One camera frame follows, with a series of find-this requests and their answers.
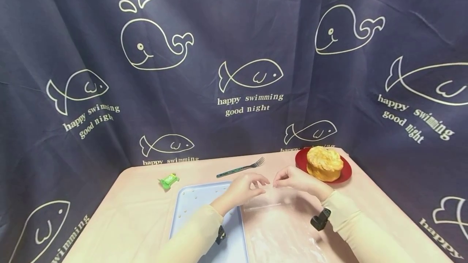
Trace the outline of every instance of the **plastic tray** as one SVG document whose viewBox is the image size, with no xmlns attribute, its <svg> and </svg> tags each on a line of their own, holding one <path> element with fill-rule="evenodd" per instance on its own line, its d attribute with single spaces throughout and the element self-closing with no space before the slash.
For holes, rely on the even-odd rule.
<svg viewBox="0 0 468 263">
<path fill-rule="evenodd" d="M 210 183 L 182 188 L 177 197 L 172 227 L 169 238 L 190 219 L 202 205 L 210 204 L 226 191 L 231 182 Z M 247 245 L 244 235 L 241 209 L 236 207 L 229 211 L 223 222 L 226 238 L 221 244 L 213 242 L 210 250 L 200 258 L 198 263 L 248 263 Z"/>
</svg>

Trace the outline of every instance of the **fabric backdrop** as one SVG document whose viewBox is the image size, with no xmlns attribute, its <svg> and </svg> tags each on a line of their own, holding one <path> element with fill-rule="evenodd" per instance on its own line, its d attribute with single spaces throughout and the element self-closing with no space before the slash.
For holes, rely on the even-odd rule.
<svg viewBox="0 0 468 263">
<path fill-rule="evenodd" d="M 316 145 L 342 147 L 468 258 L 467 0 L 0 0 L 0 13 L 1 262 L 61 262 L 131 166 Z"/>
</svg>

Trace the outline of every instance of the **black strap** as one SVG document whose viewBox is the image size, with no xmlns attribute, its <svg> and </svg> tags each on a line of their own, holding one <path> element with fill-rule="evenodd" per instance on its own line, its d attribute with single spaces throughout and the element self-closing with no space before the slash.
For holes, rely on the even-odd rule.
<svg viewBox="0 0 468 263">
<path fill-rule="evenodd" d="M 224 232 L 223 226 L 219 227 L 218 237 L 216 238 L 216 244 L 221 244 L 221 242 L 226 238 L 226 233 Z"/>
<path fill-rule="evenodd" d="M 310 224 L 315 227 L 316 230 L 321 231 L 325 228 L 328 222 L 328 218 L 332 212 L 328 208 L 324 208 L 319 216 L 314 216 L 310 220 Z"/>
</svg>

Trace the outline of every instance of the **bread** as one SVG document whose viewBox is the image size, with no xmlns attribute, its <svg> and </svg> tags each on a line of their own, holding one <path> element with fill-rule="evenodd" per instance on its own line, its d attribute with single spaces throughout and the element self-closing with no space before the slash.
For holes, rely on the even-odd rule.
<svg viewBox="0 0 468 263">
<path fill-rule="evenodd" d="M 340 154 L 323 146 L 307 152 L 307 172 L 323 182 L 333 182 L 340 177 L 343 161 Z"/>
</svg>

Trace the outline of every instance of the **clear plastic bag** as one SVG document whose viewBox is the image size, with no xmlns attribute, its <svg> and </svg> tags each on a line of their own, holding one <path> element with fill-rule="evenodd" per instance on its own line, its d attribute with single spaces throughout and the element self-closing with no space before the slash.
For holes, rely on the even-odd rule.
<svg viewBox="0 0 468 263">
<path fill-rule="evenodd" d="M 250 262 L 327 263 L 317 244 L 321 235 L 310 225 L 320 203 L 290 188 L 265 190 L 243 208 Z"/>
</svg>

